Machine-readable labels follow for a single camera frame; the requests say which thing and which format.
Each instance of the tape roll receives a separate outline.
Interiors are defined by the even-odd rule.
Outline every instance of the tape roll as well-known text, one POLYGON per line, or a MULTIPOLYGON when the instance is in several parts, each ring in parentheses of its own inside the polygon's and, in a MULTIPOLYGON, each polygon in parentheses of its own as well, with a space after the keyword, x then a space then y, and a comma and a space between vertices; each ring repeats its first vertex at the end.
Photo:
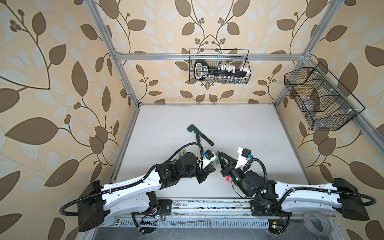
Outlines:
POLYGON ((329 236, 333 230, 333 227, 331 226, 331 223, 328 218, 318 211, 305 213, 303 216, 303 222, 308 231, 310 231, 316 236, 329 236), (317 230, 316 227, 313 225, 313 222, 311 221, 312 217, 316 217, 320 221, 321 225, 323 226, 322 231, 317 230))

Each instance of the white table surface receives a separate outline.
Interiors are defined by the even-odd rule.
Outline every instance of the white table surface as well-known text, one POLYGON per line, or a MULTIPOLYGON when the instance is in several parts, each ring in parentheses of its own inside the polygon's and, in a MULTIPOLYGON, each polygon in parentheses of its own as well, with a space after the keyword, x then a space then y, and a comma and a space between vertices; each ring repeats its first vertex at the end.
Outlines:
MULTIPOLYGON (((187 131, 190 124, 214 142, 215 145, 210 146, 201 139, 204 151, 222 151, 237 159, 238 147, 248 148, 254 157, 263 161, 269 180, 307 184, 275 109, 269 104, 141 106, 117 182, 145 174, 152 165, 163 163, 178 148, 196 142, 195 134, 187 131)), ((196 145, 186 150, 199 155, 196 145)), ((220 170, 218 165, 202 184, 198 184, 196 178, 185 178, 175 186, 157 191, 156 195, 238 197, 220 170)), ((250 170, 263 175, 257 162, 250 170)))

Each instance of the black wire basket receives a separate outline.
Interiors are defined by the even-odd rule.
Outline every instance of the black wire basket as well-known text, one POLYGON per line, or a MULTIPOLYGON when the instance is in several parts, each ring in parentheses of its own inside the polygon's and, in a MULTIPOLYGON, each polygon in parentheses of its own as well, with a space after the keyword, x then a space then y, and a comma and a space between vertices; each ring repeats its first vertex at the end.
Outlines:
POLYGON ((201 83, 247 84, 251 77, 249 50, 189 50, 189 81, 201 83))
POLYGON ((315 68, 300 68, 285 74, 284 85, 311 130, 339 130, 365 109, 348 88, 321 63, 315 68), (337 86, 328 82, 324 76, 326 73, 337 80, 337 86), (358 106, 351 106, 350 101, 358 106))

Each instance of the floral wallpaper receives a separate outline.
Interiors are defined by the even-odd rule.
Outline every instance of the floral wallpaper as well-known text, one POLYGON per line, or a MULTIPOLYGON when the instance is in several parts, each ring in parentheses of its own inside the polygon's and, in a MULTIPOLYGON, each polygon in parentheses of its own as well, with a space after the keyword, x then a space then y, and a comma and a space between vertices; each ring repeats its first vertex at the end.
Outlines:
POLYGON ((0 14, 0 239, 73 240, 58 210, 107 180, 134 108, 82 1, 0 14))
POLYGON ((248 49, 301 53, 327 0, 96 0, 123 53, 248 49))
POLYGON ((189 79, 188 63, 127 60, 128 78, 142 103, 272 103, 284 85, 283 76, 293 70, 292 61, 250 61, 248 84, 220 84, 189 79))
MULTIPOLYGON (((383 13, 383 1, 346 0, 312 55, 365 105, 361 114, 382 133, 383 13)), ((344 178, 359 192, 377 199, 377 204, 366 207, 369 221, 339 216, 346 239, 384 239, 384 157, 380 152, 352 121, 338 131, 311 131, 292 96, 279 109, 314 184, 344 178)))

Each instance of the vent grille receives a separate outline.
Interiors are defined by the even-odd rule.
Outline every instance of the vent grille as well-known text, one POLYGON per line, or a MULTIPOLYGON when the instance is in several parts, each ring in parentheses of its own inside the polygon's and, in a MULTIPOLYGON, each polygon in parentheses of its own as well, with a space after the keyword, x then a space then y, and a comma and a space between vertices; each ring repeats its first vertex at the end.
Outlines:
MULTIPOLYGON (((203 219, 198 218, 167 218, 165 221, 157 221, 157 226, 153 227, 164 227, 164 228, 269 228, 268 219, 210 219, 209 221, 204 222, 194 222, 194 223, 185 223, 173 225, 173 223, 182 223, 182 222, 192 222, 199 221, 203 219)), ((120 227, 135 227, 131 218, 122 218, 120 227)))

